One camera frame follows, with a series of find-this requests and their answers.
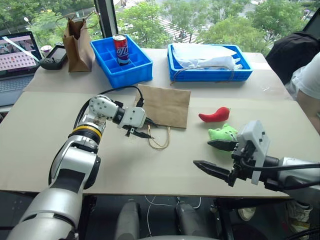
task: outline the paper bag handle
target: paper bag handle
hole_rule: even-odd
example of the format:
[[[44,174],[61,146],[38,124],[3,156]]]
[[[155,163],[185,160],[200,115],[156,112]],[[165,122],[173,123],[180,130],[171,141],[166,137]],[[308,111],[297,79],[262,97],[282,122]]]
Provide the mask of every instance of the paper bag handle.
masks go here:
[[[99,23],[99,21],[100,21],[100,16],[99,16],[99,14],[98,14],[96,11],[92,11],[91,13],[89,13],[89,15],[86,16],[86,18],[85,18],[84,20],[87,21],[87,19],[88,19],[92,14],[96,14],[96,15],[97,15],[98,21],[97,21],[95,24],[93,24],[92,26],[87,26],[87,27],[81,29],[81,31],[82,31],[82,30],[85,30],[85,29],[92,29],[92,28],[94,28],[95,26],[98,25],[98,23]]]
[[[55,21],[55,25],[64,33],[65,31],[61,28],[61,27],[59,27],[59,25],[58,25],[58,21],[59,20],[61,20],[61,19],[64,19],[65,17],[67,17],[67,16],[70,16],[70,15],[72,15],[72,18],[71,18],[71,20],[72,19],[74,19],[75,18],[75,16],[76,16],[76,14],[74,13],[74,12],[72,12],[72,13],[68,13],[68,14],[66,14],[66,15],[64,15],[64,16],[62,16],[62,17],[60,17],[60,18],[58,18],[56,21]]]

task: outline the white cloth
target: white cloth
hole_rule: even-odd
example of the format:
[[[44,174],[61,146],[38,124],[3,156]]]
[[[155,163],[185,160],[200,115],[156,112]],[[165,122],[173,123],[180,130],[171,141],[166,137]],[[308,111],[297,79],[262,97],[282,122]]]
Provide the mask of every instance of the white cloth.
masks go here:
[[[300,67],[285,85],[287,91],[297,99],[298,91],[320,100],[320,52],[306,66]]]
[[[219,66],[242,69],[240,58],[233,58],[235,51],[224,46],[196,43],[173,43],[173,55],[177,62],[188,69]]]

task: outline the red chili pepper toy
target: red chili pepper toy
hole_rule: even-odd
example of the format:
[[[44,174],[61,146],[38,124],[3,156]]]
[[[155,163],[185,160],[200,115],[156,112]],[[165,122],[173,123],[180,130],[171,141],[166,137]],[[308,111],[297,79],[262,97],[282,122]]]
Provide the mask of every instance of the red chili pepper toy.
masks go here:
[[[223,122],[229,118],[229,113],[230,109],[225,106],[222,106],[213,114],[207,115],[199,113],[199,117],[202,119],[202,121],[206,123]]]

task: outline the red can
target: red can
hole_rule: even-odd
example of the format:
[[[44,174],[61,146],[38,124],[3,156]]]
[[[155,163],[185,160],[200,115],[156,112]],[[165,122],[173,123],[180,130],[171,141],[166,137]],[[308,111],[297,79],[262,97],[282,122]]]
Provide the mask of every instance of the red can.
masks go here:
[[[116,58],[120,66],[129,64],[128,40],[124,34],[113,35]]]

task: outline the beige tabletop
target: beige tabletop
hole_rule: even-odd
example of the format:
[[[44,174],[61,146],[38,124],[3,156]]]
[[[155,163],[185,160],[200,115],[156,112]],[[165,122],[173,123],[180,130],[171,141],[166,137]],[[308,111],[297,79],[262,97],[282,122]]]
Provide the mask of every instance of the beige tabletop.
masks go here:
[[[92,96],[83,93],[24,92],[0,124],[0,190],[39,192],[48,185],[54,156],[73,128],[82,104]],[[134,96],[110,94],[132,105]],[[231,169],[230,153],[207,144],[208,128],[222,123],[203,123],[198,113],[231,108],[228,123],[236,129],[250,120],[261,120],[271,139],[268,155],[320,161],[320,136],[301,108],[291,100],[250,100],[192,97],[187,128],[172,129],[163,151],[152,149],[147,140],[125,137],[126,131],[108,122],[98,155],[101,166],[91,194],[141,194],[175,196],[282,197],[238,179],[234,187],[200,171],[193,160],[207,160]],[[160,142],[164,128],[153,129]]]
[[[270,68],[261,53],[244,53],[254,71],[244,82],[176,82],[170,86],[167,49],[144,49],[153,60],[153,80],[142,84],[190,90],[192,97],[203,98],[250,98],[262,100],[281,100],[292,98],[286,91],[279,77]],[[46,70],[40,67],[25,88],[26,92],[58,92],[97,94],[111,85],[95,61],[92,72],[68,72],[68,64],[62,70]],[[126,89],[120,94],[135,94],[134,90]]]

